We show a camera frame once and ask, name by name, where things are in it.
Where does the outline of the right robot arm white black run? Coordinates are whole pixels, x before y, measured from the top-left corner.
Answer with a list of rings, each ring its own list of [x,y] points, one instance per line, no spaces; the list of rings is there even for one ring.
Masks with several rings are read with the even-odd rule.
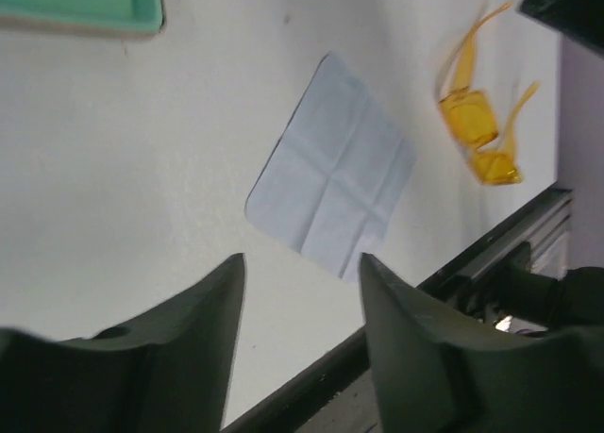
[[[547,286],[544,323],[603,322],[603,0],[522,0],[524,15],[560,32],[562,180],[575,188],[577,268]]]

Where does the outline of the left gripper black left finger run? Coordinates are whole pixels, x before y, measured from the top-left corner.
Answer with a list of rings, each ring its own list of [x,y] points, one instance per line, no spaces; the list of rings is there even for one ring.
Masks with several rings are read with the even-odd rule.
[[[1,331],[5,432],[217,432],[245,284],[241,254],[89,339]]]

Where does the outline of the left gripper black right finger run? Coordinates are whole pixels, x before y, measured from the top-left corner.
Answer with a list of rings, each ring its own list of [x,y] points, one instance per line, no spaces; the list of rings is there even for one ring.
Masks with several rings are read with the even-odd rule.
[[[497,330],[360,264],[365,334],[386,432],[599,432],[603,329]]]

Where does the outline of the yellow sunglasses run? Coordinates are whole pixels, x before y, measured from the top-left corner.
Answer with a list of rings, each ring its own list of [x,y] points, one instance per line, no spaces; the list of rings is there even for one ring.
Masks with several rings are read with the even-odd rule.
[[[478,56],[477,34],[491,19],[511,7],[507,2],[477,17],[461,38],[439,74],[435,101],[443,121],[460,147],[466,164],[478,182],[486,186],[519,184],[523,175],[517,164],[515,125],[525,104],[538,91],[531,83],[512,109],[503,126],[485,90],[473,87]]]

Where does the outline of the light blue cleaning cloth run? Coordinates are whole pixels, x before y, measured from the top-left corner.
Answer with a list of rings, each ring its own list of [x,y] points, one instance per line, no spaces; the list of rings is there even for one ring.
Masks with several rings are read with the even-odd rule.
[[[348,281],[383,243],[414,148],[336,54],[320,62],[245,204],[246,219]]]

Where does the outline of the grey glasses case green lining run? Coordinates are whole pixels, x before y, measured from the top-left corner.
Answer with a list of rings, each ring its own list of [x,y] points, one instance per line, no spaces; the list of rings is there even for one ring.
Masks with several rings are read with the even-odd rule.
[[[1,0],[1,26],[111,37],[160,32],[162,0]]]

